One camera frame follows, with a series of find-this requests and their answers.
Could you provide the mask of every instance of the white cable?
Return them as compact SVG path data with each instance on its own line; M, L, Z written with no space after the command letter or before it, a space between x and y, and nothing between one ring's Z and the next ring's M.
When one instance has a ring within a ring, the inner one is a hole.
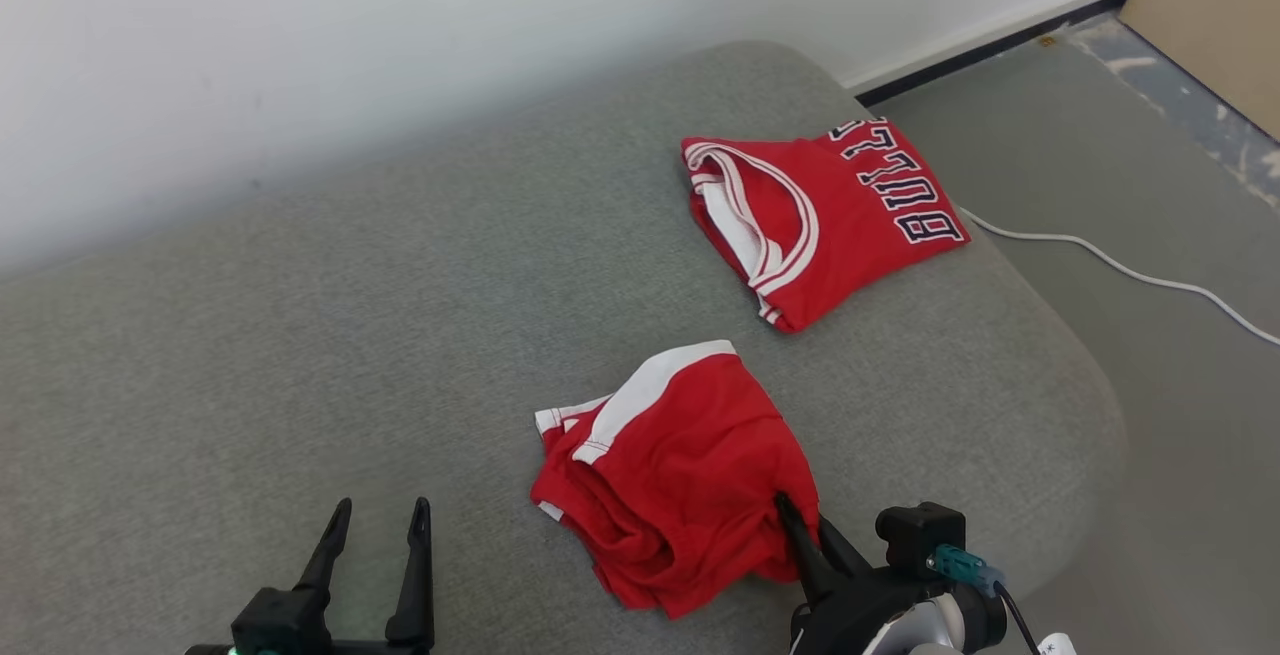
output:
M1134 280L1146 281L1148 283L1148 285L1170 287L1170 289L1172 290L1194 292L1194 294L1197 296L1203 296L1204 298L1208 298L1211 303L1222 308L1222 312L1229 313L1229 316L1231 316L1231 319L1234 319L1235 322L1239 322L1240 328L1244 328L1244 330L1253 333L1253 335L1261 336L1262 340L1270 342L1270 344L1272 345L1280 345L1280 336L1271 335L1271 333L1266 333L1261 330L1261 328L1257 328L1256 324L1247 321L1247 319L1240 316L1240 313L1236 313L1235 310L1231 310L1230 304L1224 303L1224 301L1219 298L1219 296L1213 296L1212 292L1204 290L1203 287L1188 285L1188 283L1184 281L1161 280L1161 278L1142 275L1142 272L1134 271L1134 269L1125 267L1123 266L1123 264L1116 262L1116 258L1112 258L1111 255L1103 253L1103 251L1098 249L1097 246L1093 244L1093 242L1084 241L1082 239L1082 237L1053 235L1053 234L1044 234L1043 232L1011 232L1011 230L1005 230L1005 228L1001 226L991 225L991 223L984 221L984 219L975 216L975 214L969 212L969 210L960 209L960 212L964 212L974 223L978 223L978 226L983 228L983 230L993 232L993 234L1001 237L1010 237L1010 239L1012 241L1075 242L1075 244L1080 246L1080 248L1088 249L1091 251L1091 253L1097 255L1097 257L1102 260L1103 264L1115 267L1120 272L1125 272L1125 275L1128 275L1129 278L1134 278Z

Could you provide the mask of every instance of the beige panel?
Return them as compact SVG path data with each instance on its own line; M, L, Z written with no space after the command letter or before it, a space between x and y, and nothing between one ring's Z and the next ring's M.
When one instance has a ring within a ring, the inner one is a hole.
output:
M1280 136L1280 0L1129 0L1120 20Z

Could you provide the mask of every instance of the gray floor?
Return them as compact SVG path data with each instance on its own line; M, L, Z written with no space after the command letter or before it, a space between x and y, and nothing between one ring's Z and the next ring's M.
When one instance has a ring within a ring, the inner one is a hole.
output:
M1280 333L1280 212L1258 194L1270 182L1222 168L1126 84L1128 68L1080 45L1029 43L877 111L979 216L1083 235ZM1082 655L1275 651L1280 349L1075 246L998 246L1102 363L1130 440L1096 536L1027 599L1032 627L1070 633ZM1001 649L1019 651L1016 638Z

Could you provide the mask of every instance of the folded red shorts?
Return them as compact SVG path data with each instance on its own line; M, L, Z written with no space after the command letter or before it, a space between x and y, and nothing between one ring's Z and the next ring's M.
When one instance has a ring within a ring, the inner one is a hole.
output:
M969 242L933 171L884 119L792 143L681 145L698 225L778 330L799 333L860 287Z
M625 606L678 618L748 573L796 580L773 499L815 535L818 491L730 342L654 354L613 395L535 417L547 463L530 496Z

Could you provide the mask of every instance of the red shorts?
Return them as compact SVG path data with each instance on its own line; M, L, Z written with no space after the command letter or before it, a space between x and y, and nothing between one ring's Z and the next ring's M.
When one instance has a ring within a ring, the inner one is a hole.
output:
M730 342L654 354L613 395L536 421L547 463L530 496L627 608L678 618L748 573L796 580L773 496L815 532L818 491Z
M933 171L884 119L792 143L691 137L682 148L694 217L755 292L760 317L786 333L969 242Z

